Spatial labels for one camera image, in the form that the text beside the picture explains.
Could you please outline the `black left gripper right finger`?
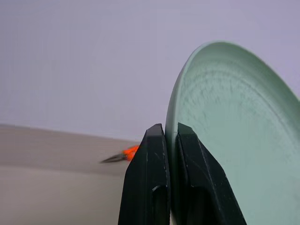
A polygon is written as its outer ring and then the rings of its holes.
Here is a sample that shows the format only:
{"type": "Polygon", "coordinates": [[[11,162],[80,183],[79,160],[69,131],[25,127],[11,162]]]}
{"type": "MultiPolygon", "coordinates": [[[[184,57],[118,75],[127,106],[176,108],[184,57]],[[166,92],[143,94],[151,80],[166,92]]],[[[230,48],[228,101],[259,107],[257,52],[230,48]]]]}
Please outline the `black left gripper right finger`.
{"type": "Polygon", "coordinates": [[[174,153],[176,225],[247,225],[222,166],[191,127],[178,124],[174,153]]]}

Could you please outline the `green plate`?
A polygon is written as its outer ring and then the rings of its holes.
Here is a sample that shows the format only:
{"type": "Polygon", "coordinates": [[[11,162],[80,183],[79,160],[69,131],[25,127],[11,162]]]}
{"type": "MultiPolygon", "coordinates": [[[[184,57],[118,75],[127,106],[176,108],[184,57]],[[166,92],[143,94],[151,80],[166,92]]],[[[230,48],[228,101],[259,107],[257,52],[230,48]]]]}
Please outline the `green plate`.
{"type": "Polygon", "coordinates": [[[300,225],[300,100],[260,58],[210,42],[172,91],[165,135],[187,125],[222,166],[247,225],[300,225]]]}

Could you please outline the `orange-handled scissors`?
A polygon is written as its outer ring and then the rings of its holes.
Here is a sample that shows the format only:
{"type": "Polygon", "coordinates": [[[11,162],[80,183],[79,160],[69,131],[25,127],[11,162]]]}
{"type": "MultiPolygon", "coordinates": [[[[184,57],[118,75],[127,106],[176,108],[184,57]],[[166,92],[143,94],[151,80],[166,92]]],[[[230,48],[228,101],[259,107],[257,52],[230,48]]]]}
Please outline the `orange-handled scissors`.
{"type": "Polygon", "coordinates": [[[120,153],[110,156],[107,159],[101,160],[100,163],[113,163],[113,162],[119,162],[119,161],[131,161],[137,150],[139,149],[140,145],[134,145],[131,146],[125,150],[122,150],[120,153]]]}

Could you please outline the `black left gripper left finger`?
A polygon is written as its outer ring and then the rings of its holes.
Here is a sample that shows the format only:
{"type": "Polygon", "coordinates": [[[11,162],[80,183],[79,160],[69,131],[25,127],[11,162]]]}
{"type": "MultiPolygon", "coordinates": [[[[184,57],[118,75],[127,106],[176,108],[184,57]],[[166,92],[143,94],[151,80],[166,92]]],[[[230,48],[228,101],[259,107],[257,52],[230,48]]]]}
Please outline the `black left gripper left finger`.
{"type": "Polygon", "coordinates": [[[171,184],[161,124],[148,128],[124,178],[118,225],[170,225],[171,184]]]}

